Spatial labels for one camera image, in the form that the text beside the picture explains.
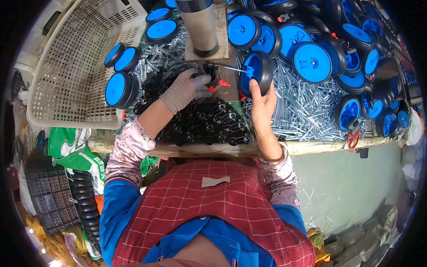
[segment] black plastic crate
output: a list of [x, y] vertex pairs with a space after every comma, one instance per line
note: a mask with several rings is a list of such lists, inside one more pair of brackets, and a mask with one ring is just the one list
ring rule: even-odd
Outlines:
[[63, 166], [53, 167], [50, 160], [28, 161], [25, 172], [37, 218], [47, 235], [80, 223], [74, 203], [68, 200], [71, 191]]

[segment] concrete floor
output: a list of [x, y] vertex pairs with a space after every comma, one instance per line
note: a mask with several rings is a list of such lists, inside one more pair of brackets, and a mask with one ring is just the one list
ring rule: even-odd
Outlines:
[[349, 151], [293, 157], [301, 213], [306, 228], [328, 237], [363, 223], [386, 198], [396, 204], [405, 190], [397, 143], [372, 147], [369, 157]]

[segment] gray glove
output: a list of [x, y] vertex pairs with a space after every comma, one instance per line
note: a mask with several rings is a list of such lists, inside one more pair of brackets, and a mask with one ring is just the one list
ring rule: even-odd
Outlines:
[[196, 69], [184, 71], [160, 96], [160, 99], [174, 114], [185, 108], [194, 98], [212, 96], [205, 86], [211, 81], [211, 76], [204, 74], [190, 79], [190, 76], [196, 72]]

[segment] white plastic basket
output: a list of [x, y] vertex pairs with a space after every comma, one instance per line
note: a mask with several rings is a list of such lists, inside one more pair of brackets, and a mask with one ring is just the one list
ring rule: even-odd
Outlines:
[[50, 37], [34, 73], [27, 119], [37, 126], [118, 129], [123, 110], [105, 102], [119, 42], [138, 47], [147, 12], [138, 0], [77, 0]]

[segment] red plaid apron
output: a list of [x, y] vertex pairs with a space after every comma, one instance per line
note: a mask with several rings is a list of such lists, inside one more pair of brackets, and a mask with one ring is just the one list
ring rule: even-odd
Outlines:
[[[201, 188], [204, 176], [230, 176], [230, 183]], [[162, 237], [199, 216], [216, 216], [233, 225], [267, 250], [277, 266], [314, 266], [312, 244], [279, 218], [270, 198], [256, 166], [208, 160], [175, 166], [145, 190], [119, 239], [113, 266], [140, 263]]]

